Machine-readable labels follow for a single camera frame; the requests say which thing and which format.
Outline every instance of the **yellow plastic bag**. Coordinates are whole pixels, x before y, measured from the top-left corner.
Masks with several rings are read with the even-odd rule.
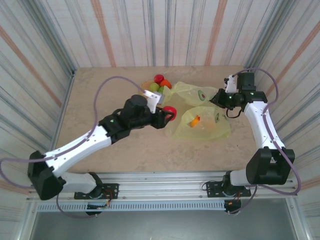
[[[198,87],[178,82],[172,89],[164,88],[162,106],[177,110],[176,118],[165,127],[165,134],[177,140],[212,141],[229,136],[229,122],[224,112],[209,102],[217,93],[214,87]],[[191,122],[199,122],[191,127]]]

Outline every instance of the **gray floor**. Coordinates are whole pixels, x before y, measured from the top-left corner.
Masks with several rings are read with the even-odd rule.
[[[32,240],[295,240],[284,199],[255,199],[237,216],[224,211],[103,212],[71,219],[38,213]]]

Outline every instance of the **red ball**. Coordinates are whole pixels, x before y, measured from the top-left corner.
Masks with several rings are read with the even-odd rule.
[[[163,107],[163,110],[167,111],[167,112],[171,112],[174,113],[173,118],[170,121],[175,120],[176,116],[177,116],[177,110],[173,107],[173,106],[165,106]]]
[[[157,74],[154,76],[154,82],[157,84],[160,84],[164,79],[165,77],[162,74]]]

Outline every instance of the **beige tabletop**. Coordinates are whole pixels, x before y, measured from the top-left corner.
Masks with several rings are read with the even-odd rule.
[[[171,66],[171,67],[104,67],[80,68],[75,75],[62,123],[57,147],[61,147],[89,131],[94,121],[93,99],[97,88],[108,77],[124,76],[137,84],[163,74],[171,83],[183,81],[199,87],[222,88],[224,78],[242,66]],[[130,83],[114,79],[100,92],[98,119],[124,106],[138,90]],[[116,144],[101,149],[75,164],[70,172],[175,172],[218,171],[245,168],[256,144],[253,133],[242,114],[229,119],[231,135],[208,142],[177,141],[168,138],[164,129],[147,126],[133,130]]]

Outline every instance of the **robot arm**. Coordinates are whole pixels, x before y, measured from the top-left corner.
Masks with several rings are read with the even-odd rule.
[[[95,173],[77,174],[66,171],[88,155],[129,136],[133,129],[148,125],[162,129],[174,118],[174,113],[156,107],[162,101],[161,94],[149,91],[145,91],[144,94],[147,99],[141,95],[133,95],[122,109],[117,109],[99,121],[90,137],[87,132],[53,151],[44,154],[36,151],[30,155],[30,159],[53,157],[28,165],[28,177],[42,200],[51,199],[60,192],[91,193],[93,198],[100,195],[102,182]],[[72,149],[84,139],[86,140],[83,144]]]
[[[224,83],[226,90],[220,88],[211,102],[228,110],[240,107],[250,122],[257,148],[245,169],[229,172],[227,177],[229,183],[227,184],[231,186],[285,184],[291,168],[274,145],[274,140],[270,138],[264,124],[263,110],[267,105],[267,97],[263,91],[256,91],[254,73],[238,74],[237,84],[235,84],[233,76],[226,78]],[[280,141],[268,110],[265,112],[265,116],[276,142],[293,163],[294,151],[286,149],[283,142]]]

